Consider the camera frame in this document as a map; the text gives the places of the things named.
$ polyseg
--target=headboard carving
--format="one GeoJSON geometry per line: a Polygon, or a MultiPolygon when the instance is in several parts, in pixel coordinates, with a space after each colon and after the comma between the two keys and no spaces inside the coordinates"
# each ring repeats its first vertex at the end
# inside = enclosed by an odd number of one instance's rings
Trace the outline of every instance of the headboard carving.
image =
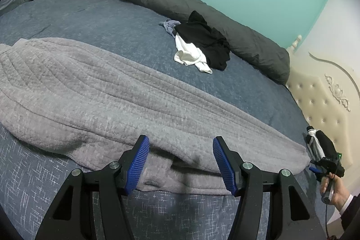
{"type": "Polygon", "coordinates": [[[334,98],[341,103],[347,111],[351,112],[349,109],[349,100],[343,96],[343,90],[340,88],[339,84],[334,84],[334,79],[330,75],[325,74],[325,78],[334,98]]]}
{"type": "Polygon", "coordinates": [[[339,68],[343,73],[345,73],[348,78],[351,80],[353,86],[355,87],[357,93],[358,93],[358,99],[360,101],[360,79],[355,75],[354,69],[345,65],[341,64],[340,61],[336,60],[336,57],[328,56],[326,53],[318,53],[318,52],[309,52],[310,57],[312,57],[315,60],[323,61],[325,63],[331,64],[339,68]]]}

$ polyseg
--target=light blue cloth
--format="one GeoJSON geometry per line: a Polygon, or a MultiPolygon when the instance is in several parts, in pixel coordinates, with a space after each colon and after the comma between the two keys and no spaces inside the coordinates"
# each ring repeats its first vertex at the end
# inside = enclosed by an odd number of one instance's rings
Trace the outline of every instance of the light blue cloth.
{"type": "Polygon", "coordinates": [[[175,38],[175,35],[172,33],[174,31],[174,27],[180,24],[181,23],[179,21],[174,21],[174,20],[166,20],[165,22],[159,23],[159,25],[163,26],[165,30],[168,32],[168,34],[173,36],[173,38],[175,38]]]}

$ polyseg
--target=silver screw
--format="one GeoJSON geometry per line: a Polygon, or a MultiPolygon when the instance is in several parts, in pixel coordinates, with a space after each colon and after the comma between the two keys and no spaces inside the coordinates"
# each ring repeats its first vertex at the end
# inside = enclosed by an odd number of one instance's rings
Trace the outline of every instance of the silver screw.
{"type": "Polygon", "coordinates": [[[251,164],[250,162],[245,162],[245,163],[243,164],[243,167],[244,167],[245,169],[251,169],[251,168],[252,168],[252,164],[251,164]]]}
{"type": "Polygon", "coordinates": [[[290,172],[289,170],[287,170],[287,169],[282,169],[282,170],[281,170],[281,174],[284,175],[284,176],[286,176],[286,177],[288,177],[288,176],[291,175],[291,172],[290,172]]]}
{"type": "Polygon", "coordinates": [[[71,171],[71,175],[73,175],[73,176],[78,176],[78,175],[80,175],[80,173],[81,173],[80,169],[74,169],[73,171],[71,171]]]}
{"type": "Polygon", "coordinates": [[[116,162],[116,161],[111,162],[110,165],[109,165],[110,169],[116,169],[119,166],[120,166],[119,162],[116,162]]]}

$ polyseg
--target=pile of clothes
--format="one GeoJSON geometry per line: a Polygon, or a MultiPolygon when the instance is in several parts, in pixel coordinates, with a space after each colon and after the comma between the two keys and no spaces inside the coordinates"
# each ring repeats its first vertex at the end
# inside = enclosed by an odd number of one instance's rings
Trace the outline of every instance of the pile of clothes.
{"type": "Polygon", "coordinates": [[[225,70],[230,60],[229,43],[217,29],[209,27],[197,11],[190,14],[186,23],[167,20],[159,25],[175,38],[176,62],[194,64],[201,72],[210,74],[211,68],[225,70]]]}

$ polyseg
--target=patterned bedspread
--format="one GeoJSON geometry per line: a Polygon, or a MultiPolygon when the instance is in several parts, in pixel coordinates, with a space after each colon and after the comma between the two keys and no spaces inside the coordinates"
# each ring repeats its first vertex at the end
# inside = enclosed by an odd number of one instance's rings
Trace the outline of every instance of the patterned bedspread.
{"type": "MultiPolygon", "coordinates": [[[[165,19],[119,0],[34,0],[0,16],[0,43],[44,37],[86,42],[193,85],[304,144],[302,133],[308,124],[284,86],[233,54],[226,70],[212,75],[181,66],[173,60],[173,38],[158,25],[165,19]],[[119,46],[119,38],[126,44],[119,46]]],[[[0,126],[0,204],[25,240],[35,238],[52,199],[74,168],[78,165],[70,159],[19,142],[0,126]]],[[[325,205],[314,176],[305,170],[296,178],[324,224],[325,205]]],[[[136,239],[219,240],[230,232],[238,199],[135,191],[124,202],[136,239]]],[[[265,194],[258,239],[266,233],[268,206],[265,194]]]]}

